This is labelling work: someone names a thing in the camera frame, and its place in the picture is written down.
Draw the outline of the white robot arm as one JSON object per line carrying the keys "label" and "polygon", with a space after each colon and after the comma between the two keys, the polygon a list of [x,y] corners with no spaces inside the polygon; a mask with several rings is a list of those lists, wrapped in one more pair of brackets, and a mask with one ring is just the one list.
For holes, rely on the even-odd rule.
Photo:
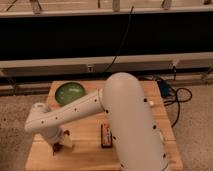
{"label": "white robot arm", "polygon": [[111,75],[101,89],[59,109],[33,105],[25,130],[48,132],[101,112],[109,121],[122,171],[172,171],[142,85],[128,73]]}

